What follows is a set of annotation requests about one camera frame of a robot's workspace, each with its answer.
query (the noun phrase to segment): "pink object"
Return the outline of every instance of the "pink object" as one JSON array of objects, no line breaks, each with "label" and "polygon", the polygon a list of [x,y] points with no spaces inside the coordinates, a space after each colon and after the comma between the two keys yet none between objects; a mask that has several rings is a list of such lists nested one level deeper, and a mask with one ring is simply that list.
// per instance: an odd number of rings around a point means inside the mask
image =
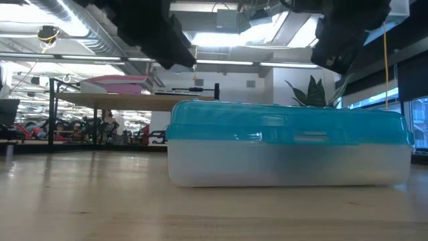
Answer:
[{"label": "pink object", "polygon": [[80,82],[82,93],[141,94],[147,76],[99,76]]}]

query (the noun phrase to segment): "black overhead equipment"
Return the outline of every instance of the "black overhead equipment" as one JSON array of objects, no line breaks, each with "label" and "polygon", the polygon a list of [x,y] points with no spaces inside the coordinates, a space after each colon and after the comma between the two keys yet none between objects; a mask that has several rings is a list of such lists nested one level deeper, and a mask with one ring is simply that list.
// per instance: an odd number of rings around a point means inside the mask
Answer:
[{"label": "black overhead equipment", "polygon": [[171,0],[74,0],[82,7],[94,4],[118,28],[118,36],[169,70],[174,64],[193,67],[196,59],[179,20],[169,17]]},{"label": "black overhead equipment", "polygon": [[364,47],[370,30],[382,26],[391,0],[280,0],[296,13],[322,13],[316,28],[319,42],[311,62],[346,74]]}]

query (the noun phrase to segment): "yellow cable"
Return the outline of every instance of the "yellow cable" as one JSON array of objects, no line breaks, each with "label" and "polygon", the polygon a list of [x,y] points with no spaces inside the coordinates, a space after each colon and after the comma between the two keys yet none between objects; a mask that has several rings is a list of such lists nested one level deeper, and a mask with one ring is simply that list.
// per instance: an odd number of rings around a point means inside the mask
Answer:
[{"label": "yellow cable", "polygon": [[55,35],[51,36],[51,37],[47,37],[47,38],[41,38],[39,37],[40,40],[44,41],[44,40],[51,40],[53,38],[55,38],[56,36],[58,36],[58,34],[60,34],[60,31],[58,30]]},{"label": "yellow cable", "polygon": [[388,81],[389,81],[389,72],[388,72],[388,49],[387,49],[387,25],[385,22],[383,23],[383,53],[385,58],[385,75],[387,79],[387,91],[386,91],[386,99],[385,99],[385,109],[388,111]]}]

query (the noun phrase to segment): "teal plastic lid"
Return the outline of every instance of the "teal plastic lid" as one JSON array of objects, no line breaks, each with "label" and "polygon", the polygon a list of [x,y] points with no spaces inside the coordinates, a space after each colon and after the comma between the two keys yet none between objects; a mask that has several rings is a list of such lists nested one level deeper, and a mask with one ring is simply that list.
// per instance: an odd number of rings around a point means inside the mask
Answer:
[{"label": "teal plastic lid", "polygon": [[175,105],[167,139],[271,144],[413,144],[396,112],[187,100]]}]

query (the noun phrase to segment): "table surface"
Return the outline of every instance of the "table surface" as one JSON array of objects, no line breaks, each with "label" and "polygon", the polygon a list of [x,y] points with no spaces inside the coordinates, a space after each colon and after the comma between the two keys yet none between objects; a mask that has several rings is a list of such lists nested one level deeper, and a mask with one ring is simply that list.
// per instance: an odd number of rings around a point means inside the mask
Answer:
[{"label": "table surface", "polygon": [[165,153],[0,162],[0,240],[427,240],[428,167],[394,187],[180,188]]},{"label": "table surface", "polygon": [[176,103],[183,100],[214,100],[214,97],[144,94],[57,93],[56,96],[60,100],[88,108],[96,105],[98,109],[146,111],[171,111]]}]

